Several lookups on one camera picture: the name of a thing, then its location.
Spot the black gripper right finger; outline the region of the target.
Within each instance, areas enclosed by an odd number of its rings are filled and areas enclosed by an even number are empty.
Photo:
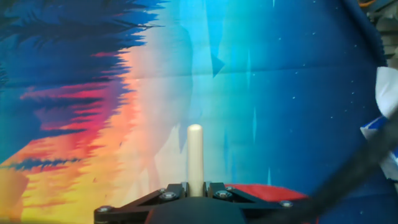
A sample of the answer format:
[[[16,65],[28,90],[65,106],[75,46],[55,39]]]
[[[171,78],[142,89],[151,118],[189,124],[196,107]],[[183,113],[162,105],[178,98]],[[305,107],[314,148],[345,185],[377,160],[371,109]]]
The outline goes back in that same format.
[[[246,215],[263,215],[294,205],[294,191],[285,187],[205,182],[204,188],[207,197],[233,203]]]

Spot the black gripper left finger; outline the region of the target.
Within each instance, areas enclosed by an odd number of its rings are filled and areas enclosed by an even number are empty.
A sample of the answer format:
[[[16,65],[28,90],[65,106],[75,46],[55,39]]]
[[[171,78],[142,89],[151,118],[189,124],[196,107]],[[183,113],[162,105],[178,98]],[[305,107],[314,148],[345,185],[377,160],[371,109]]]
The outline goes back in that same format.
[[[122,207],[103,205],[94,210],[94,223],[144,223],[159,205],[187,197],[187,183],[169,184]]]

